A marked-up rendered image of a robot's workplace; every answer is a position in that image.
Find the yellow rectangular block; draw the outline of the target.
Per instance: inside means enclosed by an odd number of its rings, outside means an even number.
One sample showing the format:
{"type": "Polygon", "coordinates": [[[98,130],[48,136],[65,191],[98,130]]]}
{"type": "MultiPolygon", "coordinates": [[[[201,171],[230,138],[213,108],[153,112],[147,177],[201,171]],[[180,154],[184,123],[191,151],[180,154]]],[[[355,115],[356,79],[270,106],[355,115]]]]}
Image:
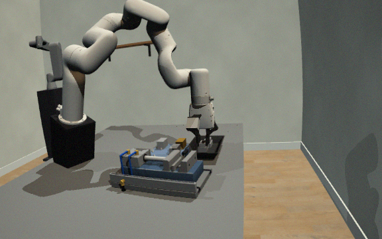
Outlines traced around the yellow rectangular block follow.
{"type": "Polygon", "coordinates": [[[176,144],[180,144],[180,148],[184,149],[186,147],[186,138],[178,138],[176,144]]]}

